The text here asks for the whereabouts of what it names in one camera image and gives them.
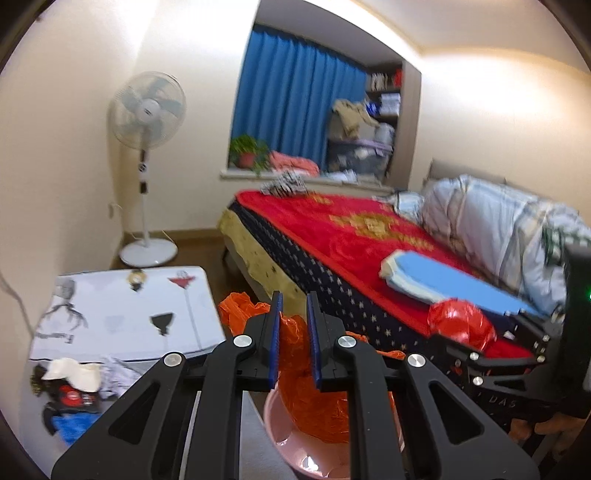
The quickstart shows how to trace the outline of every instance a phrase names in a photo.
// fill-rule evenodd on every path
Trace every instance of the pile of clothes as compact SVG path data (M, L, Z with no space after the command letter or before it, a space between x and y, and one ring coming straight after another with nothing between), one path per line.
M36 365L30 383L35 395L46 393L50 398L43 410L47 431L59 433L70 446L100 417L101 400L120 397L140 377L116 358L104 357L102 364L59 358L47 368Z

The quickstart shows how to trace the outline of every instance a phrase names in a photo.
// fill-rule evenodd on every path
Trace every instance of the blue curtain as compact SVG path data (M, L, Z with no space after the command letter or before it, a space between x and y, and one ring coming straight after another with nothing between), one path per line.
M242 68L232 138L251 135L272 150L309 158L322 169L331 107L338 98L360 102L365 79L363 70L332 51L255 27Z

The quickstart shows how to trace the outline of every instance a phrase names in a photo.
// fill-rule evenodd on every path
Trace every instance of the fan base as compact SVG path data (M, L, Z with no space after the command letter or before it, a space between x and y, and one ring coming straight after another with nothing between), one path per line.
M151 238L147 247L143 240L126 245L119 252L119 257L124 264L130 267L158 267L172 260L177 252L177 246L171 241Z

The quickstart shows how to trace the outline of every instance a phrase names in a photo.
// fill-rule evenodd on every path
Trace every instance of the silver screw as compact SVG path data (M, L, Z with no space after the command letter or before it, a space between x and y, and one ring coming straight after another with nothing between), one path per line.
M337 342L343 348L353 348L357 344L357 340L349 335L343 335L337 340Z
M176 367L182 361L183 357L181 357L178 353L169 353L164 357L164 365L167 367Z
M413 353L412 355L409 355L407 361L411 367L416 368L424 367L425 363L427 363L425 357L419 355L418 353Z
M250 338L248 335L238 335L234 339L234 345L239 346L239 347L246 347L246 346L249 346L251 343L252 343L252 338Z

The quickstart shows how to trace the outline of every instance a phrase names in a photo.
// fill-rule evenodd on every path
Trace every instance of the person's hand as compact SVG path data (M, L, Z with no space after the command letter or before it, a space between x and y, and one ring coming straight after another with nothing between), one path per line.
M558 461L581 433L585 422L587 419L578 419L560 412L555 413L548 421L535 424L534 428L525 420L513 419L511 420L509 437L513 441L519 442L527 440L532 432L536 432L538 435L560 433L558 440L552 447L552 456L554 460Z
M560 433L558 440L552 447L554 460L558 461L579 436L579 433L583 430L588 418L589 417L586 419L578 419L558 412L548 421L537 423L534 431L538 435Z

